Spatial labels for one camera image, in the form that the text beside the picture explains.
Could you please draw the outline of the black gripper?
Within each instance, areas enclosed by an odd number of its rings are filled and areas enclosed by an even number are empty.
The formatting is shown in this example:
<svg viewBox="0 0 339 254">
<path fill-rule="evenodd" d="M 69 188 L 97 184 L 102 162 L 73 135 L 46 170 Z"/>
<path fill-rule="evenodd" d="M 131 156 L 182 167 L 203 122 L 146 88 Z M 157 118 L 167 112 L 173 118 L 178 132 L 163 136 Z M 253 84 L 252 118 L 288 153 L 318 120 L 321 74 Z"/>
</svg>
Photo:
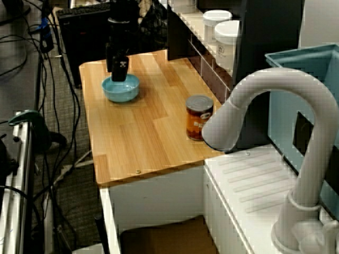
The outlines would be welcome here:
<svg viewBox="0 0 339 254">
<path fill-rule="evenodd" d="M 129 58 L 126 56 L 129 49 L 127 24 L 110 24 L 110 48 L 112 51 L 111 79 L 125 81 L 127 77 Z"/>
</svg>

